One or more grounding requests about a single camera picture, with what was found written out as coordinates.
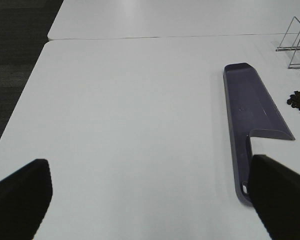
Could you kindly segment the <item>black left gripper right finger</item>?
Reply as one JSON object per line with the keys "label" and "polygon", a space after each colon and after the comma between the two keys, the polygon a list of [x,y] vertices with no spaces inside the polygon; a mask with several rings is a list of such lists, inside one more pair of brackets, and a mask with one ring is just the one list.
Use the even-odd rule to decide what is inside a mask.
{"label": "black left gripper right finger", "polygon": [[248,195],[273,240],[300,240],[300,174],[263,154],[252,157]]}

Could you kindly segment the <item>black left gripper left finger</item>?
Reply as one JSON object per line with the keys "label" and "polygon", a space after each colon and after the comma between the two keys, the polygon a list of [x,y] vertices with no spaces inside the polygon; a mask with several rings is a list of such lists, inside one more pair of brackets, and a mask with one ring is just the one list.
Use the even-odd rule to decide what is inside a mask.
{"label": "black left gripper left finger", "polygon": [[53,196],[49,162],[35,159],[0,181],[0,240],[32,240]]}

